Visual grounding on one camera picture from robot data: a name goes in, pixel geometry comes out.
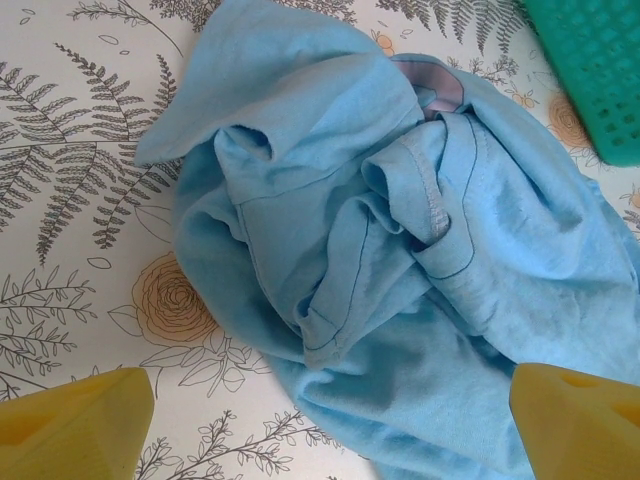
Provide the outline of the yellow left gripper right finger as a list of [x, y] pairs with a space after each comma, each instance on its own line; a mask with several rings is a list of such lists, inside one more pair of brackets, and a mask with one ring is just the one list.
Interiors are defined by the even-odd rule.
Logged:
[[509, 405], [537, 479], [639, 479], [637, 386], [526, 363]]

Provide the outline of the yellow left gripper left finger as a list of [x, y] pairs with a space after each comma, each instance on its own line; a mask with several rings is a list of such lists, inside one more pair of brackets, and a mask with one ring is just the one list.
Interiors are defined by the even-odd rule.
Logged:
[[122, 368], [1, 404], [3, 479], [131, 479], [154, 411], [146, 371]]

